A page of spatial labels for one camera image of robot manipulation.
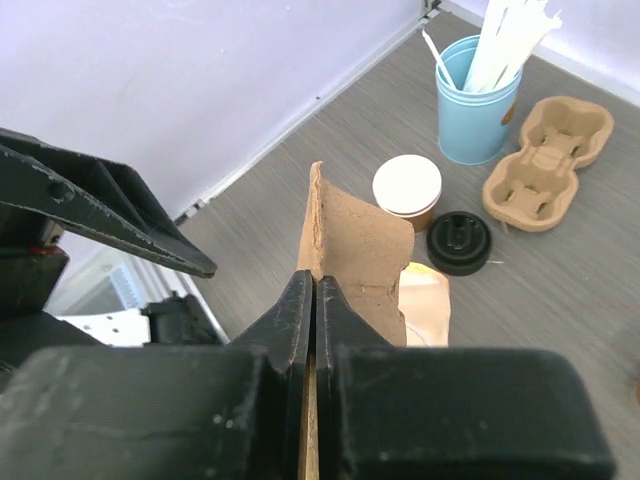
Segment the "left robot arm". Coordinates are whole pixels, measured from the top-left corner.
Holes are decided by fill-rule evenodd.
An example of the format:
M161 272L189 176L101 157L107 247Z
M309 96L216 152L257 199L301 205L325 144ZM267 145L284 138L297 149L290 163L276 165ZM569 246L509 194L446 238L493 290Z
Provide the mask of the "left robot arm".
M225 343L203 304L170 291L140 309L58 319L45 310L70 231L201 278L216 264L178 230L130 166L1 132L1 383L34 352L69 345Z

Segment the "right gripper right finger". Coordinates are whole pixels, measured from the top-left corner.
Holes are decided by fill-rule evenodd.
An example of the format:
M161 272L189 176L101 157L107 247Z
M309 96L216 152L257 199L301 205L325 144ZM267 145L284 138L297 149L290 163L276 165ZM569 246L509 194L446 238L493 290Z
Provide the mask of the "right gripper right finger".
M611 479L616 462L563 356L407 348L382 338L338 282L316 288L324 479Z

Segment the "single cardboard cup carrier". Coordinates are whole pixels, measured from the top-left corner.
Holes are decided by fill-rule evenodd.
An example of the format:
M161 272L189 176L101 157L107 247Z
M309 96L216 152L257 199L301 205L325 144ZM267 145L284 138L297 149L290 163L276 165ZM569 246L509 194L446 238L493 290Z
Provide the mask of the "single cardboard cup carrier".
M335 277L350 307L395 346L407 344L399 280L414 236L408 221L332 185L320 162L311 165L297 268L316 280Z

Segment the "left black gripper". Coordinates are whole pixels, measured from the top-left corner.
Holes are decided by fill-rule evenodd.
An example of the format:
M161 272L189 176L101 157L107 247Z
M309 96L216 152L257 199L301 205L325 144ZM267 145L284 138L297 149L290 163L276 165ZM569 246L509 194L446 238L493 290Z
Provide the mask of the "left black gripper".
M69 261L59 247L64 229L190 275L211 278L217 270L135 169L7 129L1 203L17 208L1 211L3 320L46 305Z

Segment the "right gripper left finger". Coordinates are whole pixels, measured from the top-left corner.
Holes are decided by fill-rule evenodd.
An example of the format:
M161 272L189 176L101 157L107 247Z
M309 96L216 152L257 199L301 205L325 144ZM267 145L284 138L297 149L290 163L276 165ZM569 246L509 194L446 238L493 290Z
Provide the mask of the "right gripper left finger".
M1 397L5 479L298 479L309 272L224 346L56 346Z

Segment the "brown paper bag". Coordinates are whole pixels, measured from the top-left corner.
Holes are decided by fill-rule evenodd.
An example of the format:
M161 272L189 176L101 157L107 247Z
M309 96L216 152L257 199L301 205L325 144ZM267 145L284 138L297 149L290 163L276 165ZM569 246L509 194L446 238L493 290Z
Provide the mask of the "brown paper bag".
M448 278L411 262L400 274L399 310L404 315L408 347L447 347L451 316Z

